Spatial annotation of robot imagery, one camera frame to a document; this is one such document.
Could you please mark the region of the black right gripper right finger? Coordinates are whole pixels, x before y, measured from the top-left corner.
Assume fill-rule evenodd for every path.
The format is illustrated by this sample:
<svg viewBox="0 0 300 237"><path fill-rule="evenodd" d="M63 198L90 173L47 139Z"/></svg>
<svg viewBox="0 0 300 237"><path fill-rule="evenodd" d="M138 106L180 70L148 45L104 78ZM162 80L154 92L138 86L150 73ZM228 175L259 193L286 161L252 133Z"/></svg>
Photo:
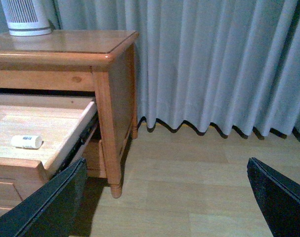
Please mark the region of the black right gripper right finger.
<svg viewBox="0 0 300 237"><path fill-rule="evenodd" d="M300 185L257 158L247 175L257 204L274 237L300 237Z"/></svg>

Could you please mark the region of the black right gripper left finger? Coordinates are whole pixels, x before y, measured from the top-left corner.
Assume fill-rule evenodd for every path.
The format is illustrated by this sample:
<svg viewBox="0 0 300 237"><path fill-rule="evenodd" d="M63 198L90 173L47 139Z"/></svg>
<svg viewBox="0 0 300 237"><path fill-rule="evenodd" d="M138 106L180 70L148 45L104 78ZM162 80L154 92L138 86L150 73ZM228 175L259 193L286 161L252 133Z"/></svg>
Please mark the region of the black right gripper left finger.
<svg viewBox="0 0 300 237"><path fill-rule="evenodd" d="M81 204L87 178L84 158L0 217L0 237L67 237Z"/></svg>

